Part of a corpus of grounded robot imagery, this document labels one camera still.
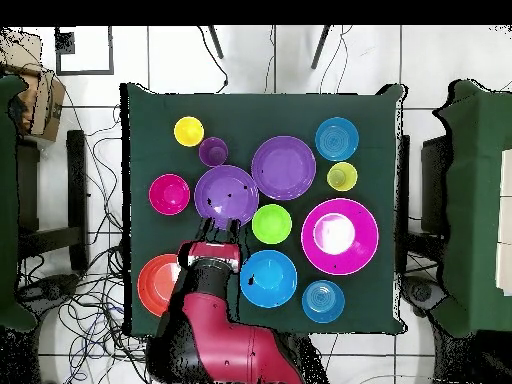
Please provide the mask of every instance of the dark green tablecloth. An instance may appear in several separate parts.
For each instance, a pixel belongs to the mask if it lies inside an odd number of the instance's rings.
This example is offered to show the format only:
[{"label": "dark green tablecloth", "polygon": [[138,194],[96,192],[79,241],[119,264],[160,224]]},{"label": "dark green tablecloth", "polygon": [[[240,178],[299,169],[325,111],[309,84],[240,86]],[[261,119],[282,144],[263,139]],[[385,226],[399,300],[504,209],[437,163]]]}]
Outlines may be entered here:
[{"label": "dark green tablecloth", "polygon": [[501,160],[502,151],[512,149],[512,94],[469,80],[452,83],[449,92],[439,116],[454,153],[446,175],[450,238],[443,269],[450,296],[433,315],[454,337],[512,331],[512,297],[496,287]]},{"label": "dark green tablecloth", "polygon": [[[291,214],[293,228],[283,243],[273,246],[286,253],[298,272],[298,287],[293,297],[275,309],[261,309],[239,296],[239,316],[235,313],[238,284],[228,285],[232,319],[291,332],[397,333],[402,324],[393,318],[393,201],[396,153],[395,109],[402,87],[388,87],[374,96],[356,95],[258,95],[258,94],[151,94],[128,84],[131,187],[131,280],[132,333],[153,334],[158,318],[151,315],[137,296],[137,277],[144,264],[164,253],[175,253],[183,240],[192,239],[200,223],[194,199],[178,215],[160,215],[148,201],[152,181],[163,173],[176,173],[191,191],[208,170],[201,163],[198,148],[183,147],[174,139],[173,127],[183,116],[195,116],[205,128],[205,137],[216,136],[229,147],[227,164],[250,173],[257,148],[276,135],[292,135],[307,143],[316,157],[317,172],[311,188],[298,199],[274,202],[260,193],[260,206],[279,203]],[[346,194],[331,189],[326,175],[333,162],[314,147],[315,132],[325,119],[341,116],[359,130],[360,142],[350,158],[359,173],[354,189]],[[379,246],[372,261],[349,276],[328,276],[306,259],[300,230],[307,214],[318,203],[347,197],[361,202],[374,215],[379,226]],[[268,248],[257,241],[249,228],[251,252]],[[301,298],[314,280],[330,279],[346,297],[343,314],[330,324],[316,324],[302,311]]]}]

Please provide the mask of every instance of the purple plate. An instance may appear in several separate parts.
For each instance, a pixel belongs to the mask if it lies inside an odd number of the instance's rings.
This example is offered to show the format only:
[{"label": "purple plate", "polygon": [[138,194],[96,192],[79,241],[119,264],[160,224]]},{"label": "purple plate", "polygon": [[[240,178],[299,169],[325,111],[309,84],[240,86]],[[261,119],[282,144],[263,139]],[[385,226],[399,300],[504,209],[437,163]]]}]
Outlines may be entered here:
[{"label": "purple plate", "polygon": [[288,135],[265,141],[256,151],[251,174],[263,194],[291,200],[304,194],[315,178],[316,162],[306,143]]},{"label": "purple plate", "polygon": [[197,212],[215,219],[215,227],[226,229],[228,219],[247,224],[258,209],[258,187],[243,169],[220,165],[207,171],[194,191]]}]

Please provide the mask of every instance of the green bowl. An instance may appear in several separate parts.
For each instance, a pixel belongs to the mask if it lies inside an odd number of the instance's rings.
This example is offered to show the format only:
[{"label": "green bowl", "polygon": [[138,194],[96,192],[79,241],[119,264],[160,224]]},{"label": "green bowl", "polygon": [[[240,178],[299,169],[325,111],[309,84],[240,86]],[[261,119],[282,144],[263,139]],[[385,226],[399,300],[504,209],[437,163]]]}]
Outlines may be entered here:
[{"label": "green bowl", "polygon": [[252,218],[252,232],[265,244],[281,243],[292,230],[292,218],[282,206],[270,204],[259,208]]}]

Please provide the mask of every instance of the light blue bowl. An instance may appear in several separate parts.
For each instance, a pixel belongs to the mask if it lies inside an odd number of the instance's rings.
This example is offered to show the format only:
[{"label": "light blue bowl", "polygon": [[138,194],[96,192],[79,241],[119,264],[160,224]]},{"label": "light blue bowl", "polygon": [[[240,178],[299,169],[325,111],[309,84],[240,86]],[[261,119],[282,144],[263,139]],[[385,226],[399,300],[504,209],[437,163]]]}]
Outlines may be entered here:
[{"label": "light blue bowl", "polygon": [[322,122],[316,130],[315,145],[327,160],[344,161],[356,151],[359,133],[348,119],[330,118]]},{"label": "light blue bowl", "polygon": [[332,281],[311,283],[302,295],[302,309],[312,321],[327,324],[337,319],[345,308],[345,296]]},{"label": "light blue bowl", "polygon": [[277,250],[261,250],[242,266],[240,286],[249,302],[262,308],[275,308],[295,293],[297,271],[288,256]]}]

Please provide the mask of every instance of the plate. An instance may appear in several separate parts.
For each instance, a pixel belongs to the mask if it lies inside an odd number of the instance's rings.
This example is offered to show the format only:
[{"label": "plate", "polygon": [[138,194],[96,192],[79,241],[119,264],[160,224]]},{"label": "plate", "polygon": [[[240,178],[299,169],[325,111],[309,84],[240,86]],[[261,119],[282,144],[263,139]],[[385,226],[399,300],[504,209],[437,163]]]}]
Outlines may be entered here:
[{"label": "plate", "polygon": [[254,305],[276,308],[290,300],[295,293],[295,265],[288,256],[277,250],[261,250],[242,266],[240,287]]},{"label": "plate", "polygon": [[327,160],[347,160],[359,145],[359,133],[345,118],[330,118],[322,122],[315,135],[318,152]]},{"label": "plate", "polygon": [[372,259],[379,242],[373,215],[350,199],[320,203],[306,217],[301,232],[302,249],[320,271],[347,275]]},{"label": "plate", "polygon": [[140,271],[137,293],[153,315],[162,316],[167,309],[179,272],[178,256],[174,254],[157,256]]},{"label": "plate", "polygon": [[214,218],[215,227],[225,230],[230,218],[241,225],[251,220],[258,209],[258,187],[243,169],[220,165],[199,179],[194,202],[199,215]]},{"label": "plate", "polygon": [[265,141],[252,159],[251,174],[271,199],[291,200],[304,194],[316,173],[313,152],[302,140],[278,136]]}]

